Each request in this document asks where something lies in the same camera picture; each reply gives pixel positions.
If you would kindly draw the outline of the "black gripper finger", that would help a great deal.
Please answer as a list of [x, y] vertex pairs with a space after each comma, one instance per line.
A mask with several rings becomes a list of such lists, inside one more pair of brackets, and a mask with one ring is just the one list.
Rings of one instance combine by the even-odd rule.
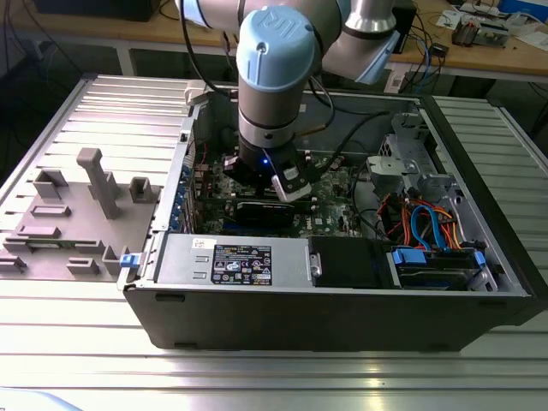
[[319, 160], [320, 158], [309, 150], [297, 152], [297, 169], [306, 182], [316, 183], [324, 174], [323, 165]]

